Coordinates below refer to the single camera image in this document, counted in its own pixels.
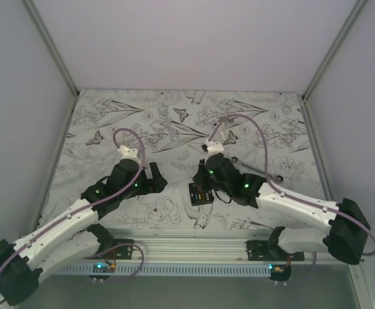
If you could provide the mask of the black fuse box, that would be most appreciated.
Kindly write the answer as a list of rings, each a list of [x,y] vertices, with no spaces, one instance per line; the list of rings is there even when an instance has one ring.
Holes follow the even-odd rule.
[[[195,183],[190,183],[188,189],[192,206],[207,205],[214,202],[212,190],[205,190]]]

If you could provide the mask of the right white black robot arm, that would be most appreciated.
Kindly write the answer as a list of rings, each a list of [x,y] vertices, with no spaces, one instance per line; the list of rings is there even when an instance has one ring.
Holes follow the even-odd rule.
[[[274,228],[267,242],[267,253],[274,260],[295,252],[328,252],[338,261],[357,265],[364,256],[370,225],[353,200],[315,200],[274,189],[265,177],[241,173],[222,153],[202,159],[193,181],[201,189],[226,193],[241,206],[272,211],[306,224],[306,229]]]

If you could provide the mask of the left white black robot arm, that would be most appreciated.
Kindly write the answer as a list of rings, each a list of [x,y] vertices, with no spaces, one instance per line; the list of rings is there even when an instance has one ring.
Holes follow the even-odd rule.
[[[152,177],[125,158],[110,175],[89,186],[81,197],[46,225],[10,243],[0,241],[0,305],[27,300],[58,270],[84,258],[108,257],[113,236],[99,222],[135,196],[160,193],[168,184],[155,162]]]

